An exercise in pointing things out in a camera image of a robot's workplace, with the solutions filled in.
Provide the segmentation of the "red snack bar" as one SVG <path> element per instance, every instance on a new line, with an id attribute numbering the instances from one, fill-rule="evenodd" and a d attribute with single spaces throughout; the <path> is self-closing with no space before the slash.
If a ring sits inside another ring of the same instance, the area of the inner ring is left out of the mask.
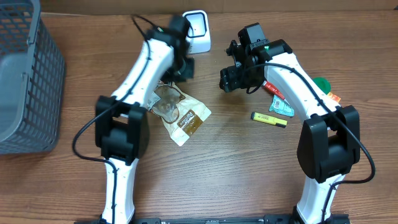
<path id="1" fill-rule="evenodd" d="M 269 81 L 265 81 L 262 85 L 263 89 L 278 96 L 280 99 L 285 100 L 284 95 Z"/>

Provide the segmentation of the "yellow black tube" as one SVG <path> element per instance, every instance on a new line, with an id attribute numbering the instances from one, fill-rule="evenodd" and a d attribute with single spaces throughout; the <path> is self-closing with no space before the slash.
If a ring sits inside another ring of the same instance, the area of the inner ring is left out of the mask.
<path id="1" fill-rule="evenodd" d="M 266 114 L 261 114 L 258 112 L 252 112 L 251 113 L 251 119 L 254 121 L 262 122 L 262 123 L 267 123 L 271 124 L 274 126 L 278 126 L 281 128 L 285 128 L 287 126 L 287 121 L 283 119 L 279 119 L 273 116 L 269 116 Z"/>

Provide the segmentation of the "teal white snack packet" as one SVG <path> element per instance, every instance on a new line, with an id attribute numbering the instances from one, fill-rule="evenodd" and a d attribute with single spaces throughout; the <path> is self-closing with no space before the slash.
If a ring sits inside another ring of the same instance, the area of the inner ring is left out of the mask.
<path id="1" fill-rule="evenodd" d="M 273 96 L 269 111 L 270 112 L 273 111 L 277 114 L 281 114 L 288 117 L 293 117 L 295 114 L 294 109 L 287 102 L 279 98 L 277 95 Z"/>

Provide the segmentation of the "beige snack bag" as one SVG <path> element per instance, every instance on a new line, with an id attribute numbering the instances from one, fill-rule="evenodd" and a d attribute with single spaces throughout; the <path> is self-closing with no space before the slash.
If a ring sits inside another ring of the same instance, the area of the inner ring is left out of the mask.
<path id="1" fill-rule="evenodd" d="M 148 99 L 147 109 L 161 118 L 178 146 L 184 145 L 211 115 L 204 103 L 182 92 L 174 82 L 159 81 Z"/>

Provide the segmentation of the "green lid jar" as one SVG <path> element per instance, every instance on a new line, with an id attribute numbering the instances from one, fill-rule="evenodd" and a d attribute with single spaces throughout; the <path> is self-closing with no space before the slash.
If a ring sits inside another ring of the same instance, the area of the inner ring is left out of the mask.
<path id="1" fill-rule="evenodd" d="M 316 77 L 313 79 L 313 82 L 317 85 L 317 87 L 319 87 L 319 89 L 321 89 L 322 92 L 324 92 L 324 94 L 329 94 L 329 92 L 331 92 L 331 84 L 330 82 L 323 77 Z"/>

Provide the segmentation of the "orange white small packet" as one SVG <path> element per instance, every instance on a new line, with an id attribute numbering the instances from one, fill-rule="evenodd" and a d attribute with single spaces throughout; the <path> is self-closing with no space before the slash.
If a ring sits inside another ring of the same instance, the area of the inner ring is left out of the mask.
<path id="1" fill-rule="evenodd" d="M 329 92 L 329 93 L 327 94 L 327 96 L 328 96 L 329 98 L 331 98 L 332 100 L 334 100 L 335 102 L 337 102 L 337 103 L 339 103 L 339 102 L 341 101 L 341 98 L 340 98 L 339 96 L 333 94 L 332 92 Z"/>

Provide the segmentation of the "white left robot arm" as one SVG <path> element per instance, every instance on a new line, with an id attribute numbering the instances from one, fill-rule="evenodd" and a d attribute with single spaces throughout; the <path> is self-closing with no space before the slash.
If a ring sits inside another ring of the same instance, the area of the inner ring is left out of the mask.
<path id="1" fill-rule="evenodd" d="M 188 58 L 186 40 L 192 25 L 174 15 L 167 27 L 153 24 L 144 39 L 139 57 L 124 82 L 111 96 L 100 96 L 95 117 L 72 140 L 72 151 L 80 159 L 98 161 L 106 168 L 106 202 L 96 223 L 132 223 L 135 206 L 134 178 L 139 159 L 149 144 L 147 103 L 159 81 L 184 82 L 193 78 L 194 60 Z M 99 158 L 80 154 L 78 138 L 95 125 Z"/>

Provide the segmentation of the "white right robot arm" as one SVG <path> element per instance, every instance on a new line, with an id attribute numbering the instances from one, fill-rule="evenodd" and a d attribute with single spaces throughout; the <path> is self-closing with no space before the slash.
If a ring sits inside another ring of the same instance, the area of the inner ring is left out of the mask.
<path id="1" fill-rule="evenodd" d="M 220 88 L 254 93 L 264 82 L 282 92 L 302 121 L 297 159 L 306 175 L 301 199 L 290 215 L 266 215 L 266 223 L 349 223 L 348 215 L 331 213 L 343 184 L 364 184 L 376 168 L 360 141 L 359 113 L 342 107 L 314 83 L 286 41 L 266 39 L 260 24 L 241 29 L 226 49 L 234 65 L 220 71 Z"/>

